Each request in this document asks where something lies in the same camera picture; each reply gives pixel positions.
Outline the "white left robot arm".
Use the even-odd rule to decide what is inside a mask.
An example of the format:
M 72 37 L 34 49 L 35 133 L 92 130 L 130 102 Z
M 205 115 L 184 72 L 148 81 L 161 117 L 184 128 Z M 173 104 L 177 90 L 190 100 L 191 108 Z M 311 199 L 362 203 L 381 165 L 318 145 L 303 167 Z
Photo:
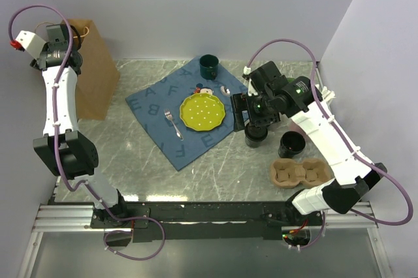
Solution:
M 69 27 L 64 24 L 53 24 L 46 30 L 48 40 L 30 31 L 21 31 L 16 38 L 33 56 L 31 66 L 41 71 L 46 87 L 46 121 L 33 149 L 68 190 L 83 189 L 91 196 L 94 217 L 115 227 L 124 226 L 129 221 L 127 204 L 100 173 L 97 148 L 78 128 L 76 83 L 82 66 L 81 45 L 69 44 Z

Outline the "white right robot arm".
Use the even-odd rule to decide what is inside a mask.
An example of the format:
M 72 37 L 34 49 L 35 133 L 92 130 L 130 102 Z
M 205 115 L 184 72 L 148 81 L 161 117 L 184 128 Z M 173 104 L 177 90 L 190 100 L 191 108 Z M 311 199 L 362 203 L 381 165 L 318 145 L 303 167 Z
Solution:
M 301 224 L 308 214 L 332 209 L 347 213 L 381 179 L 383 164 L 370 168 L 358 161 L 360 151 L 331 116 L 321 92 L 305 76 L 293 80 L 281 74 L 269 61 L 258 69 L 246 67 L 243 77 L 248 91 L 231 95 L 234 131 L 244 131 L 246 143 L 258 146 L 268 127 L 287 116 L 314 143 L 334 173 L 334 179 L 291 197 L 285 216 L 291 224 Z

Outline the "brown paper bag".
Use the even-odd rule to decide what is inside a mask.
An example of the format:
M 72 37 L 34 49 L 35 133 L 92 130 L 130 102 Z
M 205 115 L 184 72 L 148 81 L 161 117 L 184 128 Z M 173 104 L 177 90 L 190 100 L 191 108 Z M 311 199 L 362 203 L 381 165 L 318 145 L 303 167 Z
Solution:
M 76 116 L 104 120 L 120 73 L 94 21 L 70 19 L 69 23 L 75 27 L 72 31 L 74 44 L 81 45 L 79 53 L 83 59 L 75 91 Z

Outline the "black cup lid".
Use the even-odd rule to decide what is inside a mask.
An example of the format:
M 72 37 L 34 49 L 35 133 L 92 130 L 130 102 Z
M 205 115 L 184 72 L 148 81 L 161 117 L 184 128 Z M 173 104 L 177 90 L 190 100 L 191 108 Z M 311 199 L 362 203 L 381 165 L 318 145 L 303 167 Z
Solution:
M 268 135 L 268 129 L 266 126 L 256 126 L 248 123 L 244 129 L 246 137 L 251 140 L 264 140 Z

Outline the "dark translucent takeout cup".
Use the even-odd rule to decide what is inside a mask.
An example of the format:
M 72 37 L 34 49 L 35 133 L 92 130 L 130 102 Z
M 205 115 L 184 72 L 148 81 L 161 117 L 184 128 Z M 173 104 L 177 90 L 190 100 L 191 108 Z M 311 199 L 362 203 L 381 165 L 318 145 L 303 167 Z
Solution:
M 257 148 L 261 145 L 261 143 L 265 139 L 266 139 L 266 136 L 260 136 L 260 137 L 246 136 L 245 137 L 245 143 L 248 147 Z

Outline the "brown pulp cup carrier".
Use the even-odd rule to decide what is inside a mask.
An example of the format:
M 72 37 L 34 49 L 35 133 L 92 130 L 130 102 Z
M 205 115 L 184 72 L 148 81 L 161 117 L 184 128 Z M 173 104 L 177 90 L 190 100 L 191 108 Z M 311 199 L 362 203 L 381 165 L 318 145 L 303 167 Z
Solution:
M 281 189 L 302 185 L 306 189 L 320 186 L 332 179 L 329 165 L 321 159 L 276 159 L 270 165 L 270 181 Z

